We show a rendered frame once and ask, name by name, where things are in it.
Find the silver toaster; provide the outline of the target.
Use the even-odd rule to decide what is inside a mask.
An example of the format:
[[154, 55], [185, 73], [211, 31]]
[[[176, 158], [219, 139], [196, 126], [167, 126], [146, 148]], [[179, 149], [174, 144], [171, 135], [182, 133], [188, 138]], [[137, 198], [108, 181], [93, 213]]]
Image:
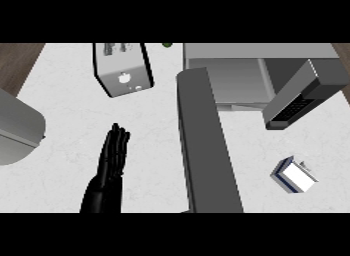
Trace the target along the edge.
[[143, 43], [95, 43], [93, 67], [95, 77], [112, 98], [155, 85]]

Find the pale grey rounded appliance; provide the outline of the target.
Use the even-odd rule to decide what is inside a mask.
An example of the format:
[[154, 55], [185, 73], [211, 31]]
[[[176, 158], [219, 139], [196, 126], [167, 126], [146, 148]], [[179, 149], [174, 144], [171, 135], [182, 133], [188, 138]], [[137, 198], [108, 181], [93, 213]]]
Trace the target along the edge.
[[21, 161], [46, 134], [43, 114], [0, 88], [0, 165]]

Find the dark grey microwave door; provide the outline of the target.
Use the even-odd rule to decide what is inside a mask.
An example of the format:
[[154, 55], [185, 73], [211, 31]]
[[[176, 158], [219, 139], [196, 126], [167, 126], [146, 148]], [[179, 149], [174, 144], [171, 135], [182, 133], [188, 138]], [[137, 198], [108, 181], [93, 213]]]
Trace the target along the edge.
[[242, 213], [235, 172], [205, 68], [177, 75], [177, 111], [191, 213]]

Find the grey microwave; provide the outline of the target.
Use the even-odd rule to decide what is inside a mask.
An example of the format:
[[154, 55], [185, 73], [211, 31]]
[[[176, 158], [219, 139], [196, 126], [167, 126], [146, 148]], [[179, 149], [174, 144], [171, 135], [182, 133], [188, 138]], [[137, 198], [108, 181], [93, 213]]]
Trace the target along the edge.
[[286, 129], [350, 77], [329, 43], [186, 43], [183, 67], [204, 68], [220, 111], [258, 111]]

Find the white and blue milk carton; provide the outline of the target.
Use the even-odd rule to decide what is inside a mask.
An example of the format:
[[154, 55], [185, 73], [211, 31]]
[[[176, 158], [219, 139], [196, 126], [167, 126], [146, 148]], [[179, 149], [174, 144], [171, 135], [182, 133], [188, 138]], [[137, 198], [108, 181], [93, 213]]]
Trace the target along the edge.
[[304, 163], [298, 163], [294, 157], [278, 163], [270, 177], [288, 193], [306, 193], [319, 182]]

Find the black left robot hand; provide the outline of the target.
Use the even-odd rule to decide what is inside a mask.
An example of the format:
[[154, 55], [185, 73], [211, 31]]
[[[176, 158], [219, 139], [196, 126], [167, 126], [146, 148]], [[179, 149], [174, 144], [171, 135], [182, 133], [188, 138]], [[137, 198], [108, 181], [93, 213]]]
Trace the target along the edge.
[[123, 205], [123, 175], [130, 132], [114, 124], [99, 156], [97, 173], [89, 182], [80, 212], [118, 214]]

